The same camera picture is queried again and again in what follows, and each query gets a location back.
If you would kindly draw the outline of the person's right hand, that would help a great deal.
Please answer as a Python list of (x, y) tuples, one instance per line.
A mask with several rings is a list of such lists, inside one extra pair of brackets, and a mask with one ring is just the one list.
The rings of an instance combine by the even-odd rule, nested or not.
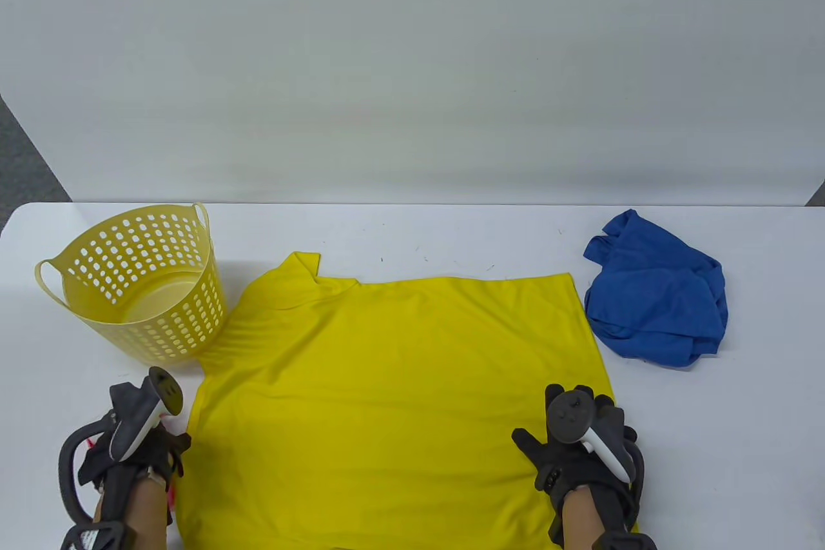
[[(636, 431), (625, 424), (625, 412), (617, 408), (607, 395), (595, 395), (592, 388), (584, 385), (576, 387), (580, 399), (590, 406), (596, 420), (607, 427), (616, 444), (636, 443)], [(575, 441), (562, 443), (551, 433), (546, 443), (540, 443), (526, 429), (518, 428), (512, 432), (516, 447), (531, 461), (537, 469), (534, 486), (548, 496), (554, 511), (561, 514), (565, 497), (580, 486), (605, 490), (608, 496), (615, 497), (625, 517), (639, 510), (641, 491), (633, 482), (619, 479), (595, 452)]]

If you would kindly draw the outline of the person's left hand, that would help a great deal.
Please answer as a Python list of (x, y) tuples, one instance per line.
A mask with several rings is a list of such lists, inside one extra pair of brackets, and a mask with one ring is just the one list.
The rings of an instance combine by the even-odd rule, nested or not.
[(77, 473), (81, 486), (94, 485), (95, 490), (114, 490), (130, 494), (139, 482), (153, 480), (168, 493), (175, 476), (183, 475), (182, 455), (191, 447), (191, 437), (171, 434), (162, 424), (148, 430), (132, 455), (116, 460), (110, 450), (113, 430), (95, 438)]

